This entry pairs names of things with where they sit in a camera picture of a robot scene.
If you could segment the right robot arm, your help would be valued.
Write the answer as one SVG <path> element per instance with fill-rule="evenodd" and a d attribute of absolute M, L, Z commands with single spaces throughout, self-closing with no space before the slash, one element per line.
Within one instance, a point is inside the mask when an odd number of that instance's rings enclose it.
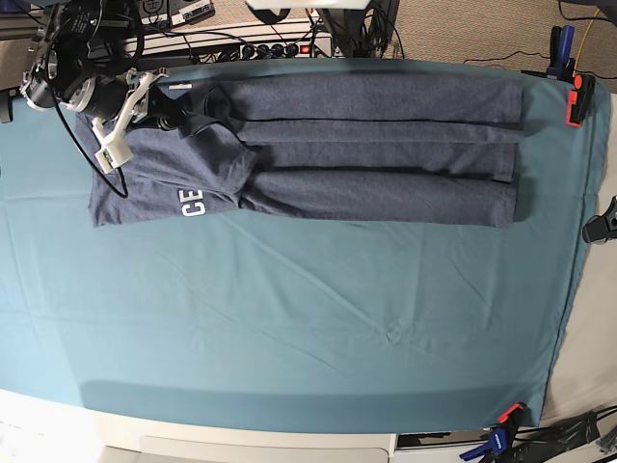
<path fill-rule="evenodd" d="M 157 88 L 167 72 L 139 67 L 147 26 L 138 2 L 65 1 L 45 17 L 20 91 L 37 110 L 82 115 L 107 169 L 131 158 L 127 133 L 187 123 L 181 106 Z"/>

